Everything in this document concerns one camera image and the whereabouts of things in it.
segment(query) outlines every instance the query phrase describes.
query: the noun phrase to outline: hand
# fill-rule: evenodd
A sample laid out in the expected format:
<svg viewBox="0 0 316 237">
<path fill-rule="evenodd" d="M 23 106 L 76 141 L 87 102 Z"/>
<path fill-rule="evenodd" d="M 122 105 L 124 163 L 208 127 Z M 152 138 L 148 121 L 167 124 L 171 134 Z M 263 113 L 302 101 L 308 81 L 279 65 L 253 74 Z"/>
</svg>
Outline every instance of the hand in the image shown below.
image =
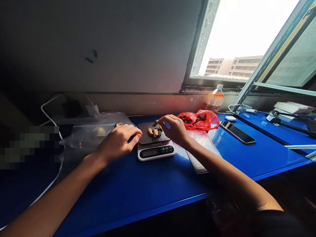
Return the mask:
<svg viewBox="0 0 316 237">
<path fill-rule="evenodd" d="M 164 122 L 167 122 L 170 125 L 169 129 L 166 127 Z M 163 116 L 159 119 L 159 124 L 165 132 L 165 135 L 178 145 L 183 147 L 189 143 L 191 137 L 188 135 L 183 121 L 178 117 L 174 115 Z"/>
<path fill-rule="evenodd" d="M 98 148 L 88 157 L 93 157 L 99 167 L 106 167 L 109 163 L 130 153 L 133 147 L 142 137 L 142 131 L 133 125 L 124 124 L 117 126 L 110 132 L 106 138 L 100 143 Z"/>
</svg>

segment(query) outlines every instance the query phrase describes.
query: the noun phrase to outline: right hand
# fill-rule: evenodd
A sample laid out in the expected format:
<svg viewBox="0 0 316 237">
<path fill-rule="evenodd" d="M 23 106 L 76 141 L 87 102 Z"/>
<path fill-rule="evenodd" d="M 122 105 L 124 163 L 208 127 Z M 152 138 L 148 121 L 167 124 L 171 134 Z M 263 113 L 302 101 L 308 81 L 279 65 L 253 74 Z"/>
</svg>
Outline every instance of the right hand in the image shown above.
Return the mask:
<svg viewBox="0 0 316 237">
<path fill-rule="evenodd" d="M 169 129 L 164 122 L 167 122 L 170 125 Z M 188 135 L 181 119 L 174 115 L 166 115 L 159 119 L 159 124 L 165 132 L 165 135 L 172 141 L 182 147 L 188 145 L 191 137 Z"/>
</svg>

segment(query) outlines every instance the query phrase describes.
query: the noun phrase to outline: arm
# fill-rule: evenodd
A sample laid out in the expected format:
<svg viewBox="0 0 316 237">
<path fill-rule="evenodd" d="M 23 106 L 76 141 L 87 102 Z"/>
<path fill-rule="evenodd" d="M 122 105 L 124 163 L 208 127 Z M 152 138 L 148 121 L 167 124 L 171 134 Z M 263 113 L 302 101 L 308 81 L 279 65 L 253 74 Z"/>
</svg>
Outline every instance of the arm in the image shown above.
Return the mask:
<svg viewBox="0 0 316 237">
<path fill-rule="evenodd" d="M 191 138 L 181 119 L 174 115 L 166 115 L 159 120 L 159 123 L 167 137 L 190 152 L 238 200 L 242 200 L 257 211 L 269 209 L 283 211 L 277 201 L 259 184 Z"/>
<path fill-rule="evenodd" d="M 9 224 L 0 236 L 52 236 L 90 181 L 110 162 L 129 153 L 141 135 L 141 130 L 133 125 L 116 127 L 74 171 Z"/>
</svg>

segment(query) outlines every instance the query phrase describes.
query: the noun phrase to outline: pixelated area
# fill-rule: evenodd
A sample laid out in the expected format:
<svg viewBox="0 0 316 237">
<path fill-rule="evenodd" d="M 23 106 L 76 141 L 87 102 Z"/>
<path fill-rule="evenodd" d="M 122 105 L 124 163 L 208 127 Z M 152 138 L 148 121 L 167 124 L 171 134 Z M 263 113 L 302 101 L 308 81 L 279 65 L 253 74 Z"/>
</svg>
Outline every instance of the pixelated area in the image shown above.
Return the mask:
<svg viewBox="0 0 316 237">
<path fill-rule="evenodd" d="M 0 170 L 19 169 L 23 163 L 60 162 L 58 126 L 3 128 Z"/>
</svg>

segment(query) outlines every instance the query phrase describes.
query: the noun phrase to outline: smartphone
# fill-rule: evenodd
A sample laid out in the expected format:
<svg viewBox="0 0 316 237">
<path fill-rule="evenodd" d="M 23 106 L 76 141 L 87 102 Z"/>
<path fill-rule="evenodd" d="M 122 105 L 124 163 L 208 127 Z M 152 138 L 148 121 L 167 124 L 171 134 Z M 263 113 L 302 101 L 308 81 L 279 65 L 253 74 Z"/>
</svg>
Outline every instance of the smartphone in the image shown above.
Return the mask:
<svg viewBox="0 0 316 237">
<path fill-rule="evenodd" d="M 237 128 L 235 125 L 233 125 L 231 122 L 228 121 L 222 121 L 220 123 L 221 127 L 225 130 L 227 130 L 231 135 L 236 137 L 239 141 L 241 141 L 243 144 L 250 144 L 255 143 L 256 140 Z"/>
</svg>

